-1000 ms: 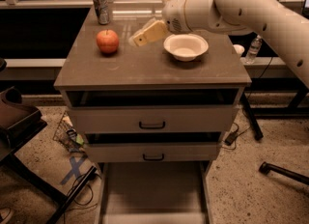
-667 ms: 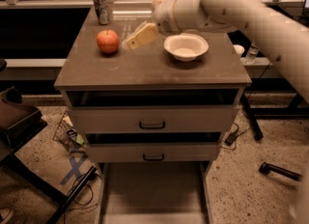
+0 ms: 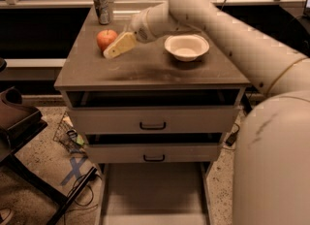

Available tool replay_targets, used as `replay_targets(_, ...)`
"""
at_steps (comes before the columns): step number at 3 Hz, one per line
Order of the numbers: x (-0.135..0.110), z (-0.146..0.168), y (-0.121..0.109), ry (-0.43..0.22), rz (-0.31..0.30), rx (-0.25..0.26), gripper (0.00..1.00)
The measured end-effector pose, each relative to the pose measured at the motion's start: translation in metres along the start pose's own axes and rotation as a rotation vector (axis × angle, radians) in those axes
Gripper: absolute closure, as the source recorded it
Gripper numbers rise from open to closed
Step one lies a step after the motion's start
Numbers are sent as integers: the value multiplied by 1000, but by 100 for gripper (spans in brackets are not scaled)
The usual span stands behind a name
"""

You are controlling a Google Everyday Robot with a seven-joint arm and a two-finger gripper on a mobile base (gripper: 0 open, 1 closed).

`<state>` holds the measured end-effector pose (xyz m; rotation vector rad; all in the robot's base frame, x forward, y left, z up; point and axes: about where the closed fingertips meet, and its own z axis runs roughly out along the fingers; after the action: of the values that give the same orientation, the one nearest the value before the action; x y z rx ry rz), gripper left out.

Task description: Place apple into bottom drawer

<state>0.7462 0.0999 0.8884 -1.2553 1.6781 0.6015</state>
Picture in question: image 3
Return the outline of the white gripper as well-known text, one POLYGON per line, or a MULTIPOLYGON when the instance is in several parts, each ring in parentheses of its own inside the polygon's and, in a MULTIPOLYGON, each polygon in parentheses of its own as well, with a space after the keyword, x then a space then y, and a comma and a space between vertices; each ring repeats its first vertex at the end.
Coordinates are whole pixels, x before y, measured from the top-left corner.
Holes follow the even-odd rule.
POLYGON ((103 52, 106 59, 115 58, 137 45, 137 40, 141 43, 150 43, 155 40, 148 23, 147 14, 150 9, 145 9, 131 16, 127 25, 128 32, 122 32, 113 43, 111 43, 103 52))

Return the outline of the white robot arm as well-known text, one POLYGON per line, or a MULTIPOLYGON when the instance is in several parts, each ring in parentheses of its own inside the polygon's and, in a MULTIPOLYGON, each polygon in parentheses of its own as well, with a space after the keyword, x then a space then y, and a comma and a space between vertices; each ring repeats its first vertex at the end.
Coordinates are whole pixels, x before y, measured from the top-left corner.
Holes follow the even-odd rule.
POLYGON ((232 225, 310 225, 310 59, 209 0, 169 0, 140 12, 104 55, 181 26, 204 32, 265 97, 239 131, 232 225))

